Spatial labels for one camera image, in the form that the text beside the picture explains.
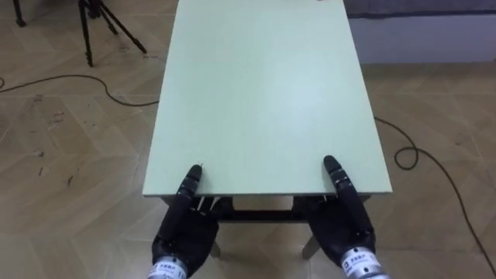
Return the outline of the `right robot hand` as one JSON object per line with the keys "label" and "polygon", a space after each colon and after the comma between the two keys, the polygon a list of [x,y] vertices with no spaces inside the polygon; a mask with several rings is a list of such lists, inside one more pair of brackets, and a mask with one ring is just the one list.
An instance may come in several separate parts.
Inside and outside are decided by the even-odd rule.
{"label": "right robot hand", "polygon": [[374,227],[353,182],[338,160],[323,159],[334,195],[304,196],[302,214],[324,254],[340,265],[345,254],[364,248],[376,251]]}

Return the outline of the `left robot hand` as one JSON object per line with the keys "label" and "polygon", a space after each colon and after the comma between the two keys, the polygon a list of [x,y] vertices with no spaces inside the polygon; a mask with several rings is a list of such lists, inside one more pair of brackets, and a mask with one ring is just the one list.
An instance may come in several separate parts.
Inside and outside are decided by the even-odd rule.
{"label": "left robot hand", "polygon": [[214,246],[219,223],[212,214],[213,198],[196,195],[202,167],[185,175],[155,235],[148,279],[186,279],[205,263]]}

